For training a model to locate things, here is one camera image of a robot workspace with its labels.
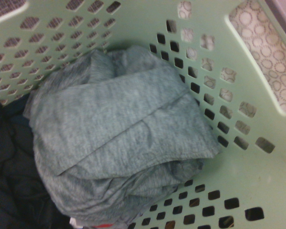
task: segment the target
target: green plastic laundry basket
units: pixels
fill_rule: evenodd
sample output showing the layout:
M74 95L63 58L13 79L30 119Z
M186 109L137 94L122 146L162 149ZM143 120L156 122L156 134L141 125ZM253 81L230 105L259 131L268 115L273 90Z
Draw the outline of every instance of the green plastic laundry basket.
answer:
M176 66L192 89L223 152L130 228L286 229L286 113L229 20L241 0L188 0L188 18L178 16L181 0L4 2L10 3L0 11L3 104L94 48L110 51L132 44ZM286 45L278 22L260 4ZM193 37L185 39L184 31ZM213 48L201 47L203 36L212 36ZM188 58L189 49L196 59ZM236 73L232 82L221 77L227 69ZM206 76L212 87L204 83ZM227 100L222 91L233 96Z

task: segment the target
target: black fabric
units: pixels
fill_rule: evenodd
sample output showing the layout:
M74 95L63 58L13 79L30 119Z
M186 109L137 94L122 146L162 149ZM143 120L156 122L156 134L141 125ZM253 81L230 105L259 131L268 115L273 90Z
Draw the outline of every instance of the black fabric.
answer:
M27 99L0 104L0 229L71 229L37 172Z

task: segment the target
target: gray sheet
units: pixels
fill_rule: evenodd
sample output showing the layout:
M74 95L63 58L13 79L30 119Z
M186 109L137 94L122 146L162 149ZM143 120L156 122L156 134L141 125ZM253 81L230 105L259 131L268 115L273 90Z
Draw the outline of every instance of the gray sheet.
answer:
M29 106L41 178L84 226L127 228L219 151L177 71L138 46L52 73Z

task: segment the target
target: gray fabric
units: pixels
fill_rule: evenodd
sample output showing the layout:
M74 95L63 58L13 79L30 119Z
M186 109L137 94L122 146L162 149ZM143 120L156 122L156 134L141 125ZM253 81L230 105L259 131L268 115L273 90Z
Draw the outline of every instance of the gray fabric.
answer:
M127 228L219 151L177 71L138 46L81 57L29 106L41 178L84 226Z

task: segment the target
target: circle pattern fabric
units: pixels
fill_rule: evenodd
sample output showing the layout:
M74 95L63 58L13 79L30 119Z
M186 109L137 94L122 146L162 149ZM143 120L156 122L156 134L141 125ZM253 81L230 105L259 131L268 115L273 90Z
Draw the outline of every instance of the circle pattern fabric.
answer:
M246 0L229 15L286 112L286 47L257 0Z

